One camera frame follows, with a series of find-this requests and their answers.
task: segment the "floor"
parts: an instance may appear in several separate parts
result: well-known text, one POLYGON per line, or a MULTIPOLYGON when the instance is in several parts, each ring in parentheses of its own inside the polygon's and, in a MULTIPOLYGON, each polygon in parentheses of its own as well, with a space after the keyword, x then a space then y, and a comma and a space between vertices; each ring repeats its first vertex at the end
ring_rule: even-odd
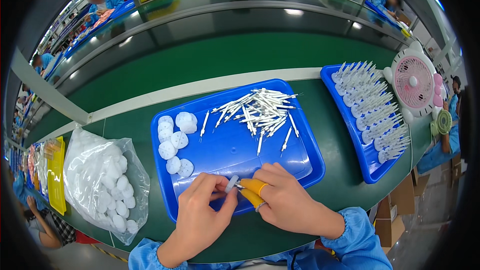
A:
MULTIPOLYGON (((403 215, 405 232, 387 257, 395 270, 419 269, 430 255, 441 237, 457 204, 457 193, 461 189, 464 176, 452 184, 449 169, 438 166, 429 171, 430 179, 422 196, 415 198, 416 213, 403 215)), ((97 247, 118 257, 128 259, 128 253, 105 244, 97 247)), ((126 262, 102 253, 88 244, 72 243, 61 249, 49 251, 55 268, 63 270, 86 269, 104 270, 128 269, 126 262)))

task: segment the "finger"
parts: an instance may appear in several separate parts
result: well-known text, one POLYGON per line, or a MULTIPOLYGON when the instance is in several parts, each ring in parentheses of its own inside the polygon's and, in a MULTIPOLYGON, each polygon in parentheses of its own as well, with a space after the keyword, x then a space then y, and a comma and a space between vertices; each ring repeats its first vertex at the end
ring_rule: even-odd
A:
POLYGON ((218 193, 213 193, 210 195, 210 201, 217 200, 219 198, 225 197, 227 194, 225 192, 218 192, 218 193))
POLYGON ((222 207, 216 214, 217 219, 219 219, 219 221, 223 223, 225 227, 229 225, 230 220, 232 219, 233 212, 235 211, 235 208, 238 205, 237 193, 238 193, 238 189, 233 188, 226 195, 225 202, 223 203, 222 207))
POLYGON ((275 214, 272 211, 272 208, 268 205, 268 203, 263 204, 261 207, 258 208, 258 213, 260 213, 261 218, 271 225, 275 225, 275 214))
POLYGON ((279 186, 281 182, 281 176, 265 169, 259 169, 253 174, 253 178, 259 179, 264 183, 272 186, 279 186))
POLYGON ((183 191, 183 193, 185 193, 185 192, 187 194, 194 193, 195 190, 198 189, 198 187, 203 183, 203 181, 205 180, 205 178, 207 176, 208 176, 208 174, 205 173, 205 172, 200 173, 197 177, 195 177, 195 179, 192 181, 190 186, 185 191, 183 191))
POLYGON ((205 179, 202 180, 201 185, 195 190, 195 193, 198 193, 199 196, 204 198, 208 198, 215 187, 219 188, 218 185, 223 184, 223 180, 226 180, 224 176, 207 174, 205 179))

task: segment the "white plastic component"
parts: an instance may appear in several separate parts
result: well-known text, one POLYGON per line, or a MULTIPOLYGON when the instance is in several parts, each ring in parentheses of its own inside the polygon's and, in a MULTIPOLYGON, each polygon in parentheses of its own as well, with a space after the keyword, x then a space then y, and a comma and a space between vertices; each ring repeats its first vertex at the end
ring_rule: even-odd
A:
POLYGON ((177 154, 176 148, 173 146, 171 141, 165 141, 158 147, 158 153, 164 160, 171 159, 177 154))
POLYGON ((127 230, 130 234, 135 234, 137 233, 138 231, 138 225, 137 225, 137 222, 135 222, 135 220, 127 220, 127 230))
POLYGON ((116 203, 114 198, 112 198, 112 200, 110 201, 110 204, 107 206, 107 208, 108 208, 108 210, 106 211, 107 213, 109 211, 112 211, 112 210, 114 211, 117 208, 117 203, 116 203))
POLYGON ((175 125, 177 127, 180 127, 180 125, 184 121, 191 121, 192 120, 192 115, 189 112, 186 111, 181 111, 178 113, 178 115, 175 117, 175 125))
POLYGON ((118 214, 117 214, 117 211, 116 211, 115 209, 110 209, 110 208, 106 211, 106 214, 107 214, 110 218, 113 218, 113 216, 118 215, 118 214))
POLYGON ((128 184, 121 193, 123 194, 123 199, 132 197, 134 195, 134 187, 128 184))
POLYGON ((135 197, 128 197, 123 199, 123 203, 125 203, 125 206, 128 207, 129 209, 133 209, 135 207, 135 197))
POLYGON ((173 132, 173 125, 170 122, 161 122, 158 124, 158 131, 169 129, 173 132))
POLYGON ((177 131, 170 137, 170 142, 172 142, 173 147, 182 149, 188 145, 188 137, 185 133, 177 131))
POLYGON ((173 127, 173 118, 170 117, 170 116, 161 116, 159 119, 158 119, 158 124, 160 125, 160 123, 162 122, 168 122, 172 125, 173 127))
POLYGON ((128 217, 130 217, 130 210, 127 208, 127 211, 125 212, 125 215, 121 215, 121 216, 122 216, 122 218, 127 219, 128 217))
POLYGON ((178 128, 185 134, 193 134, 197 131, 197 124, 193 120, 182 121, 178 128))
POLYGON ((125 188, 128 185, 128 178, 124 175, 122 175, 118 180, 117 180, 117 188, 120 191, 125 190, 125 188))
POLYGON ((110 177, 108 175, 105 175, 104 177, 102 177, 103 185, 109 190, 111 190, 115 187, 115 182, 116 181, 117 181, 116 179, 113 179, 112 177, 110 177))
POLYGON ((117 162, 111 161, 108 164, 106 175, 108 175, 112 179, 117 179, 122 175, 122 171, 120 171, 120 167, 118 166, 117 162))
POLYGON ((118 215, 123 216, 127 213, 127 207, 123 201, 117 201, 115 204, 117 205, 115 211, 118 213, 118 215))
POLYGON ((175 174, 180 170, 180 165, 182 163, 180 162, 180 159, 177 156, 174 156, 171 159, 166 160, 166 171, 169 174, 175 174))
POLYGON ((116 201, 123 200, 122 191, 119 190, 117 187, 112 189, 111 194, 112 194, 113 199, 115 199, 116 201))
POLYGON ((118 158, 118 165, 120 166, 120 170, 123 173, 127 172, 127 158, 123 155, 120 155, 118 158))
POLYGON ((230 193, 230 191, 233 189, 238 179, 239 179, 238 175, 233 175, 232 178, 230 178, 228 184, 225 187, 225 193, 227 194, 230 193))
POLYGON ((160 143, 169 141, 172 134, 173 134, 173 130, 170 130, 170 129, 160 130, 158 132, 158 140, 160 141, 160 143))
POLYGON ((194 164, 188 159, 180 160, 180 169, 177 172, 181 177, 189 177, 194 172, 194 164))
POLYGON ((124 233, 127 230, 127 223, 125 219, 120 215, 115 215, 112 217, 113 224, 117 228, 117 230, 121 233, 124 233))

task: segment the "pink component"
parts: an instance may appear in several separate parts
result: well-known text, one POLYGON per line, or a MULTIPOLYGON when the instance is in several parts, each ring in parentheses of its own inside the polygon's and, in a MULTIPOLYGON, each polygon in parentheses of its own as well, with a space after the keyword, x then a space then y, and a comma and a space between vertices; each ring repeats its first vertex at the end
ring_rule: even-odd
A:
POLYGON ((442 107, 444 105, 444 101, 442 100, 440 95, 435 94, 433 96, 433 104, 438 106, 438 107, 442 107))
POLYGON ((437 85, 437 86, 440 86, 440 85, 442 84, 442 82, 444 81, 444 80, 442 79, 442 76, 441 76, 440 74, 438 74, 438 73, 435 73, 435 74, 433 75, 433 80, 435 81, 435 85, 437 85))

